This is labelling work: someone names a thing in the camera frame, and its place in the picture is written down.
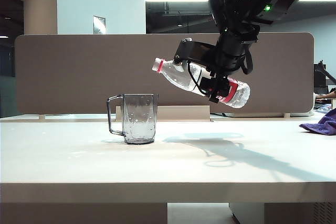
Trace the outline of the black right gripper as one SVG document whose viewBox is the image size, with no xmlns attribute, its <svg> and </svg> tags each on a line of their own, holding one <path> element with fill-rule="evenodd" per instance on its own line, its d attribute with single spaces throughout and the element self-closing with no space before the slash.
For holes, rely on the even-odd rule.
<svg viewBox="0 0 336 224">
<path fill-rule="evenodd" d="M 249 74 L 249 44 L 242 41 L 231 31 L 222 33 L 214 48 L 209 52 L 209 66 L 206 70 L 226 76 L 239 68 Z M 209 100 L 214 103 L 228 103 L 232 99 L 232 82 L 224 78 L 202 77 L 199 87 L 205 91 Z"/>
</svg>

